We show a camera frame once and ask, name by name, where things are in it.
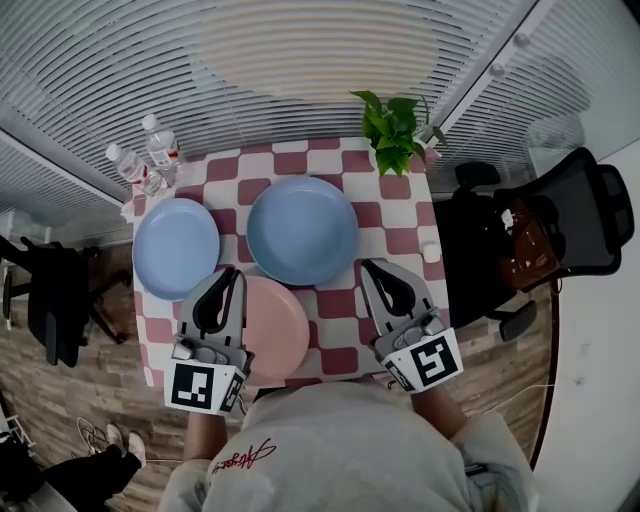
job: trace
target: water bottle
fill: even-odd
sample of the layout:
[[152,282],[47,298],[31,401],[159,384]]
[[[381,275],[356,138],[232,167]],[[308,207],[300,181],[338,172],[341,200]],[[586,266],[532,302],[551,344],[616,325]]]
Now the water bottle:
[[158,170],[170,185],[175,182],[176,169],[182,163],[180,145],[173,130],[158,123],[155,114],[149,114],[142,120],[146,131],[145,145],[149,156],[158,166]]
[[155,170],[144,163],[138,153],[131,149],[122,150],[117,144],[111,144],[106,157],[128,183],[137,185],[145,194],[154,197],[167,188],[167,181]]

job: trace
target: light blue plate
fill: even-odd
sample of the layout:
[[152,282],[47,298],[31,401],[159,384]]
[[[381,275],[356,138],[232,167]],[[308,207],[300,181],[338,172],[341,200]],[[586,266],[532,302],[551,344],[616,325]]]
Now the light blue plate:
[[220,236],[207,209],[190,199],[167,199],[140,223],[133,240],[133,268],[160,299],[183,300],[215,271]]
[[247,226],[258,266],[283,283],[330,281],[354,260],[358,222],[339,189],[318,178],[277,182],[256,200]]

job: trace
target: wooden floor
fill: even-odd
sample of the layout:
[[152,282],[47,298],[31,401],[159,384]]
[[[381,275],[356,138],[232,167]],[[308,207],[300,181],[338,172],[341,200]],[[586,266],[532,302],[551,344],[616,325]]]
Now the wooden floor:
[[[98,275],[131,267],[130,247],[119,247],[99,258]],[[517,342],[500,341],[495,322],[479,321],[458,331],[465,371],[448,387],[469,414],[497,406],[533,384],[545,384],[551,354],[551,301],[548,288],[536,291],[538,318]],[[528,300],[523,295],[516,301]],[[118,286],[104,297],[103,311],[111,323],[129,335],[123,345],[111,343],[95,326],[89,345],[80,351],[78,365],[50,366],[44,349],[26,328],[26,302],[14,300],[15,326],[0,327],[0,390],[12,413],[37,443],[43,466],[62,462],[72,454],[86,454],[76,420],[82,416],[105,429],[115,422],[126,433],[137,431],[147,443],[148,459],[179,460],[186,414],[163,405],[162,392],[146,386],[136,338],[132,290]],[[399,389],[393,393],[401,396]],[[544,405],[545,390],[533,388],[499,407],[525,453],[530,455]],[[241,419],[239,408],[233,428]],[[155,511],[164,485],[177,464],[150,462],[140,470],[113,510]]]

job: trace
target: checkered tablecloth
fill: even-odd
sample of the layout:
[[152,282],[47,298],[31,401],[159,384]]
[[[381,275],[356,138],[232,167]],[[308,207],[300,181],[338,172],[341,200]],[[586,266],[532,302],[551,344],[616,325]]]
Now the checkered tablecloth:
[[[421,161],[412,160],[408,176],[379,177],[375,157],[362,138],[303,140],[253,146],[207,155],[183,165],[176,187],[162,197],[135,195],[123,207],[134,224],[168,197],[202,203],[213,215],[221,240],[221,265],[259,273],[247,246],[247,219],[256,198],[287,176],[307,174],[332,183],[353,204],[358,218],[357,259],[340,276],[321,286],[291,288],[307,313],[309,350],[286,385],[343,380],[379,372],[366,344],[375,331],[367,317],[357,269],[363,258],[386,258],[424,276],[436,306],[449,326],[442,262],[428,264],[421,244],[438,240],[431,194]],[[134,293],[138,337],[147,383],[162,386],[171,354],[179,302],[160,300],[137,277]]]

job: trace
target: sneaker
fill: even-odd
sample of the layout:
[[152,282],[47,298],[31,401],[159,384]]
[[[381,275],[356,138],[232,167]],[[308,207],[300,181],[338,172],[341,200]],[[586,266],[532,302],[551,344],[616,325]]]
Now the sneaker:
[[136,432],[129,432],[129,453],[136,456],[141,466],[147,465],[147,456],[145,455],[144,441]]
[[120,429],[113,423],[107,425],[107,441],[109,444],[114,444],[120,448],[120,453],[123,455],[126,453],[124,441],[122,440],[122,432],[120,432]]

